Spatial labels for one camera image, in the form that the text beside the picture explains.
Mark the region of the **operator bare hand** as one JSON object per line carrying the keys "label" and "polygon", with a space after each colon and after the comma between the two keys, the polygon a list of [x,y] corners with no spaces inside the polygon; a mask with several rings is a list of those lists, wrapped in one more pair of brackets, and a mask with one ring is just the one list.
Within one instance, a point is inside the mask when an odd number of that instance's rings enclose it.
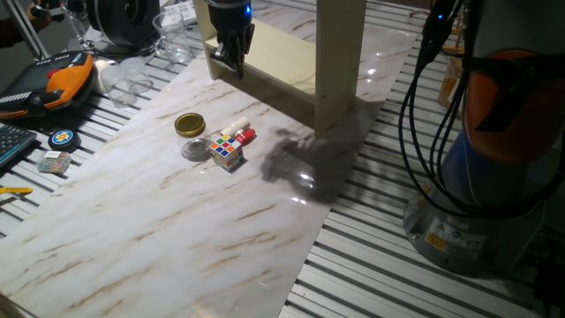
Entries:
{"label": "operator bare hand", "polygon": [[34,3],[30,3],[30,5],[26,9],[26,16],[29,22],[32,24],[33,29],[36,32],[40,32],[41,30],[45,29],[52,23],[52,17],[50,15],[34,16],[32,14],[33,8],[34,8]]}

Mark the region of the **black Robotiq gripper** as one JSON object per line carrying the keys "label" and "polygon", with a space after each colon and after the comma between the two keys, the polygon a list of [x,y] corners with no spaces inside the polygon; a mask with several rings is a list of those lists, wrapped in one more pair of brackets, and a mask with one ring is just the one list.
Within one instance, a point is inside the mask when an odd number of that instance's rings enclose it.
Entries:
{"label": "black Robotiq gripper", "polygon": [[[210,57],[221,67],[230,71],[235,80],[244,77],[242,63],[249,53],[255,25],[252,23],[250,2],[208,2],[210,21],[217,31],[220,44]],[[228,47],[240,44],[240,61]]]}

